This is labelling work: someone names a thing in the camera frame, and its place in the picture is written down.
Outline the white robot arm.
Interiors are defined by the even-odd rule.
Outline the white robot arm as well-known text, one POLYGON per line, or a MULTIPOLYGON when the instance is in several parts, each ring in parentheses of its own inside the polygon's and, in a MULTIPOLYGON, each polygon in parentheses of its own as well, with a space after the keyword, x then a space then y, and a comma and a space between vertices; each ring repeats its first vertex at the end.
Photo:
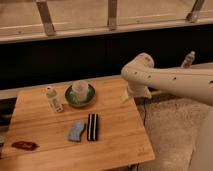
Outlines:
POLYGON ((190 98, 210 107, 194 146, 188 171, 213 171, 213 68, 154 67, 153 58, 147 53, 137 55, 121 70, 127 81, 122 100, 152 95, 148 88, 190 98))

